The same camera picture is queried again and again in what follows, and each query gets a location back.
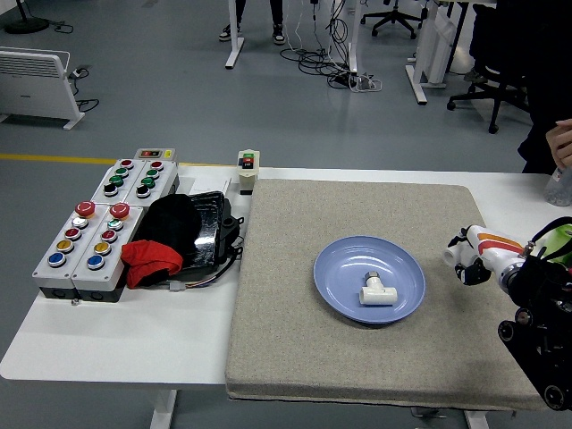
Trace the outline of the person's hand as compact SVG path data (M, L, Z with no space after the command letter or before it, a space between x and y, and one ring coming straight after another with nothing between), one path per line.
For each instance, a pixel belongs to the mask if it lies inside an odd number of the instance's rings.
M572 164L572 120L557 121L556 126L546 133L546 140L555 164L568 168Z

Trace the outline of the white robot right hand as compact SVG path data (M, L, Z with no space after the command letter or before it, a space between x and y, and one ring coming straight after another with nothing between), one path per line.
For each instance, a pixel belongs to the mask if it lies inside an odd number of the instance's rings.
M443 260L464 285L487 282L493 274L500 288L508 292L513 277L525 262L523 253L524 247L508 236L470 225L450 241Z

